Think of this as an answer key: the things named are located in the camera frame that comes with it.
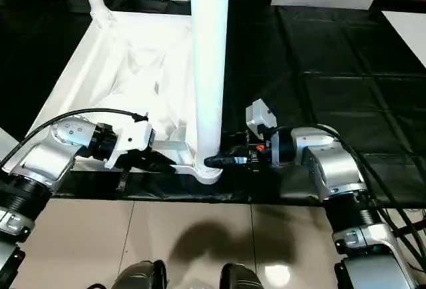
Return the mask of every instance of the tile floor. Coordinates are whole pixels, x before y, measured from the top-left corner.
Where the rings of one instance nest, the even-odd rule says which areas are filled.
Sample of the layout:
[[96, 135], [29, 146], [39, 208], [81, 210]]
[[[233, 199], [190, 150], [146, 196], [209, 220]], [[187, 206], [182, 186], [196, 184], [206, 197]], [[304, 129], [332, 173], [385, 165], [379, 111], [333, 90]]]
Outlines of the tile floor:
[[110, 288], [120, 270], [156, 259], [173, 289], [215, 289], [227, 262], [255, 270], [266, 289], [337, 289], [322, 208], [54, 199], [22, 247], [17, 289]]

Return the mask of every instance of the black fabric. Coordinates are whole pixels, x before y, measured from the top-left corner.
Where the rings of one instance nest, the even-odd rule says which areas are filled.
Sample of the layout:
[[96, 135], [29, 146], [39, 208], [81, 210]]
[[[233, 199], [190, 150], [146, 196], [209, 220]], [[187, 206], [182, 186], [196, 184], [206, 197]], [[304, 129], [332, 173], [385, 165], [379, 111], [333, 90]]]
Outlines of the black fabric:
[[[190, 14], [187, 3], [106, 0], [114, 10]], [[0, 0], [5, 110], [0, 127], [22, 139], [91, 22], [87, 0]], [[426, 69], [377, 11], [245, 7], [231, 3], [222, 128], [244, 131], [262, 98], [279, 125], [334, 127], [360, 150], [404, 207], [426, 205]], [[319, 205], [306, 170], [289, 164], [191, 176], [72, 172], [56, 197]], [[376, 188], [381, 200], [386, 199]]]

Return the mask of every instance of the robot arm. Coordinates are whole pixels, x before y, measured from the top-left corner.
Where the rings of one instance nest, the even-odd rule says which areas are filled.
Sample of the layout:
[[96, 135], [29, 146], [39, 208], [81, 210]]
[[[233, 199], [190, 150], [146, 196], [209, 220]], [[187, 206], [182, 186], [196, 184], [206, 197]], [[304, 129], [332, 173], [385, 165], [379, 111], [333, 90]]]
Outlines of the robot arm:
[[68, 117], [53, 124], [46, 138], [34, 145], [9, 175], [0, 180], [0, 288], [8, 288], [25, 253], [24, 242], [35, 220], [72, 169], [76, 156], [106, 160], [106, 168], [132, 167], [174, 172], [170, 159], [151, 150], [155, 131], [138, 121], [119, 132], [106, 124]]
[[262, 100], [246, 109], [257, 141], [206, 159], [207, 166], [306, 166], [333, 229], [333, 242], [345, 258], [335, 265], [339, 289], [414, 289], [417, 283], [390, 227], [381, 221], [355, 159], [327, 131], [297, 127], [268, 134], [275, 116]]

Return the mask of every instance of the black cloth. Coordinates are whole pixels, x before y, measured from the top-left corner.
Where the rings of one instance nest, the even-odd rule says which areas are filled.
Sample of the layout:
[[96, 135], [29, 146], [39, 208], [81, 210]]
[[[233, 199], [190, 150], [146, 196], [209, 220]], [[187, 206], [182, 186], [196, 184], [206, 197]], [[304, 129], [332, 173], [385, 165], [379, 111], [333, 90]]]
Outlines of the black cloth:
[[[106, 0], [189, 15], [187, 3]], [[91, 22], [87, 0], [0, 0], [0, 127], [22, 139]], [[379, 11], [230, 4], [222, 128], [244, 131], [262, 98], [278, 124], [321, 123], [364, 153], [397, 200], [426, 205], [426, 69]], [[191, 176], [72, 172], [56, 197], [319, 205], [305, 169]], [[383, 193], [376, 188], [381, 200]]]

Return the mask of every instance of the wire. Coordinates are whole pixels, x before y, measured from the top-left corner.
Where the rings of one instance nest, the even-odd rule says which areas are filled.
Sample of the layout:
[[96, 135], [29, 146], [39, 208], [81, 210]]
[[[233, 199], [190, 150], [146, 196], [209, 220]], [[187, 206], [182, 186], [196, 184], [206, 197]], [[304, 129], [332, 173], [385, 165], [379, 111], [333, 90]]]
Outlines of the wire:
[[36, 129], [31, 131], [19, 144], [13, 148], [9, 154], [6, 155], [5, 158], [3, 158], [0, 161], [0, 169], [2, 169], [7, 162], [15, 155], [19, 149], [21, 149], [27, 142], [29, 142], [30, 139], [32, 139], [35, 135], [37, 135], [39, 132], [41, 132], [43, 129], [47, 128], [48, 126], [53, 125], [54, 123], [65, 119], [67, 117], [79, 115], [79, 114], [87, 114], [87, 113], [113, 113], [113, 114], [122, 114], [126, 116], [130, 116], [134, 119], [135, 122], [138, 121], [147, 121], [147, 116], [142, 116], [140, 114], [131, 113], [130, 111], [122, 111], [119, 109], [110, 109], [110, 108], [87, 108], [87, 109], [77, 109], [76, 111], [70, 111], [65, 114], [61, 114], [59, 116], [56, 116], [55, 118], [52, 118], [51, 120], [41, 124]]
[[333, 129], [330, 129], [330, 128], [323, 126], [323, 125], [306, 124], [306, 125], [297, 125], [297, 126], [290, 126], [290, 127], [276, 127], [276, 128], [271, 129], [271, 130], [268, 130], [267, 133], [272, 134], [272, 133], [276, 133], [278, 131], [284, 131], [284, 130], [291, 131], [293, 129], [297, 129], [297, 128], [300, 128], [300, 127], [316, 128], [316, 129], [319, 129], [321, 131], [325, 131], [327, 134], [329, 134], [332, 137], [334, 137], [335, 139], [337, 139], [341, 143], [342, 147], [347, 152], [349, 152], [351, 154], [351, 156], [355, 159], [356, 163], [358, 164], [358, 168], [361, 171], [361, 175], [364, 178], [364, 183], [367, 186], [367, 188], [369, 189], [372, 198], [374, 198], [376, 201], [378, 201], [377, 195], [375, 194], [375, 192], [373, 190], [373, 185], [372, 185], [372, 183], [369, 179], [369, 176], [368, 176], [366, 169], [370, 172], [372, 177], [375, 179], [377, 184], [380, 186], [380, 188], [385, 193], [386, 197], [389, 199], [390, 203], [395, 207], [395, 209], [401, 215], [401, 217], [404, 220], [404, 222], [406, 223], [406, 225], [411, 229], [411, 233], [414, 237], [414, 240], [416, 242], [417, 247], [419, 248], [420, 253], [413, 247], [413, 245], [410, 243], [410, 241], [408, 241], [408, 239], [405, 237], [405, 235], [403, 235], [402, 233], [400, 233], [398, 231], [398, 227], [396, 227], [396, 225], [393, 223], [392, 219], [390, 219], [389, 215], [386, 214], [386, 212], [382, 208], [378, 208], [380, 215], [382, 215], [383, 219], [391, 227], [391, 229], [393, 230], [395, 235], [398, 238], [401, 239], [401, 241], [404, 243], [404, 245], [407, 247], [407, 249], [410, 251], [410, 253], [416, 258], [416, 260], [418, 261], [420, 266], [424, 270], [426, 270], [426, 261], [425, 261], [426, 249], [425, 249], [425, 245], [424, 245], [422, 239], [420, 238], [418, 231], [415, 229], [413, 223], [408, 218], [407, 214], [404, 212], [404, 210], [402, 209], [402, 207], [400, 206], [398, 201], [392, 195], [391, 191], [388, 189], [386, 184], [382, 181], [380, 176], [376, 173], [376, 171], [373, 169], [373, 167], [366, 161], [365, 157], [360, 152], [355, 151], [351, 146], [349, 146], [345, 142], [345, 140], [337, 132], [335, 132]]
[[409, 265], [409, 267], [411, 268], [411, 269], [414, 269], [415, 271], [419, 271], [419, 272], [422, 272], [422, 273], [424, 273], [424, 274], [426, 274], [426, 271], [424, 271], [424, 270], [422, 270], [422, 269], [419, 269], [419, 268], [416, 268], [416, 267], [414, 267], [412, 264], [410, 264], [409, 262], [407, 262], [408, 263], [408, 265]]

